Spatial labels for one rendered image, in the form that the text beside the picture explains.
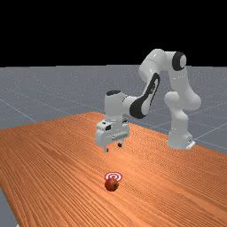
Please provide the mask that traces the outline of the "red apple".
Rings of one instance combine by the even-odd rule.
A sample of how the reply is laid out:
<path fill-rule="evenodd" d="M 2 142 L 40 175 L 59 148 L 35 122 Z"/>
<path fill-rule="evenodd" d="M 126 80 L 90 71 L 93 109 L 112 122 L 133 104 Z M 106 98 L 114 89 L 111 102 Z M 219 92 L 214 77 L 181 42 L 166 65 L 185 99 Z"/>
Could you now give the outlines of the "red apple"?
<path fill-rule="evenodd" d="M 118 186 L 118 181 L 112 178 L 107 179 L 105 182 L 105 188 L 110 192 L 114 192 L 118 188 Z"/>

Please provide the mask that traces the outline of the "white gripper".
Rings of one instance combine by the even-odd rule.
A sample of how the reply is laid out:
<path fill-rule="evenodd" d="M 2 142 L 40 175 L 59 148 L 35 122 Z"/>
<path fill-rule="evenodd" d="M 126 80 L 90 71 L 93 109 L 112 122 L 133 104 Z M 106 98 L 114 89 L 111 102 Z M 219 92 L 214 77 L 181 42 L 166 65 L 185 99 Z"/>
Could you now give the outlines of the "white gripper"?
<path fill-rule="evenodd" d="M 104 148 L 108 153 L 108 145 L 118 141 L 118 146 L 122 147 L 123 140 L 129 137 L 129 122 L 126 118 L 121 120 L 103 120 L 96 126 L 96 144 Z"/>

